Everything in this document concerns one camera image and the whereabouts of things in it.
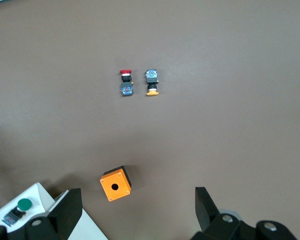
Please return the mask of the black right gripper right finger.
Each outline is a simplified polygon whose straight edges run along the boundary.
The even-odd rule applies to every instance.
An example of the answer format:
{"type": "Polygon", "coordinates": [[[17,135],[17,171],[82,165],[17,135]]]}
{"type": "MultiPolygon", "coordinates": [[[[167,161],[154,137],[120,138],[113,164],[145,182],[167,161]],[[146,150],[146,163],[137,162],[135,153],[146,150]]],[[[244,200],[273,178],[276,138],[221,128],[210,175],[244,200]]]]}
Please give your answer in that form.
{"type": "Polygon", "coordinates": [[[220,212],[205,187],[195,188],[195,214],[201,228],[196,236],[221,236],[220,212]]]}

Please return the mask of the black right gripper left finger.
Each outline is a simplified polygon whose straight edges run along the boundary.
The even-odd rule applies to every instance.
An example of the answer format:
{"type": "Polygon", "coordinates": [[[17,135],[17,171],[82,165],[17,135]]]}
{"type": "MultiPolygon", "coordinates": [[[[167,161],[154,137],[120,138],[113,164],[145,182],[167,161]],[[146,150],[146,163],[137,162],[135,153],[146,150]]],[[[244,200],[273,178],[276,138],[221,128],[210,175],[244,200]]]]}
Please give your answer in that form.
{"type": "Polygon", "coordinates": [[[82,193],[72,188],[49,213],[48,218],[60,240],[67,240],[82,216],[82,193]]]}

